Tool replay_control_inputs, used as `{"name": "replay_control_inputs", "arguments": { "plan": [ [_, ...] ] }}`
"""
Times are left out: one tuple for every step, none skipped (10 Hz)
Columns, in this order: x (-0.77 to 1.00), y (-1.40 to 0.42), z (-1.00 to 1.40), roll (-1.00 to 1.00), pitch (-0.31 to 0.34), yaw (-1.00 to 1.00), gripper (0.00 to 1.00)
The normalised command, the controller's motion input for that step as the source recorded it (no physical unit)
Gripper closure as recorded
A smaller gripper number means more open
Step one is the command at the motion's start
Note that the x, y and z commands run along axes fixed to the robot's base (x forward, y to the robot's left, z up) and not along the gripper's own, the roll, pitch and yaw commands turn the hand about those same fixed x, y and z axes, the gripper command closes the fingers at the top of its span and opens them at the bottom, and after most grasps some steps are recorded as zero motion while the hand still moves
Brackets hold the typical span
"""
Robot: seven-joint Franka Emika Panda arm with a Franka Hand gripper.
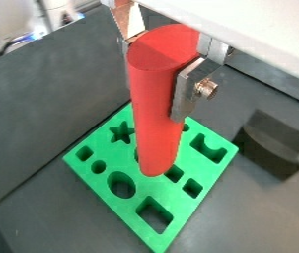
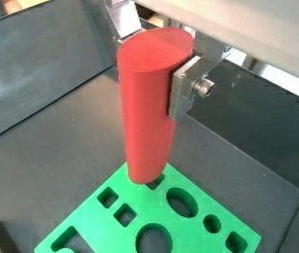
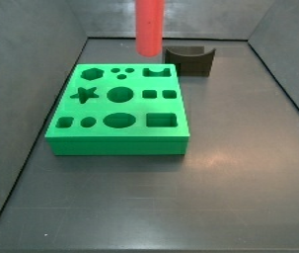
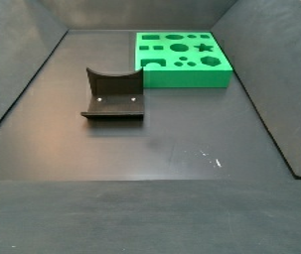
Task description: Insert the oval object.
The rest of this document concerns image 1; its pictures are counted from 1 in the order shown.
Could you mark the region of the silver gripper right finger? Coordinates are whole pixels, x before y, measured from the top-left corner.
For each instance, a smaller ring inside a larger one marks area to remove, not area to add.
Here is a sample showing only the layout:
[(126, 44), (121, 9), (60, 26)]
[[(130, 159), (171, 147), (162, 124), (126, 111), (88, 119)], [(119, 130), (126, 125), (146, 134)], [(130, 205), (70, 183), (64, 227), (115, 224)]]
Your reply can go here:
[(171, 100), (170, 118), (182, 123), (191, 114), (201, 98), (211, 100), (219, 85), (213, 80), (214, 72), (225, 65), (233, 48), (206, 34), (199, 35), (199, 55), (178, 71)]

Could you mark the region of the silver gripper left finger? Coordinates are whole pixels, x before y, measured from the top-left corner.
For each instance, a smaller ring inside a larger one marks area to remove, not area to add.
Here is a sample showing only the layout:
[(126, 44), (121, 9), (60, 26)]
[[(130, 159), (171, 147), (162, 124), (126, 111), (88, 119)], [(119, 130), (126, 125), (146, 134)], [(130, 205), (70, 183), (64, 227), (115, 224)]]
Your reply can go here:
[(122, 35), (122, 53), (127, 55), (130, 45), (149, 31), (141, 5), (135, 0), (100, 0), (100, 3), (110, 9)]

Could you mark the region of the white robot base equipment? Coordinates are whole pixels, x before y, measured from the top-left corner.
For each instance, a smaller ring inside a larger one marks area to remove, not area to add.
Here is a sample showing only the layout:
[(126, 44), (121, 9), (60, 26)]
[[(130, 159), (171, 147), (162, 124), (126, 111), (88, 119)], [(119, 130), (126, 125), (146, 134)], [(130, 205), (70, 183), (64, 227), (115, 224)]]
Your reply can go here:
[(99, 0), (0, 0), (0, 56), (78, 21)]

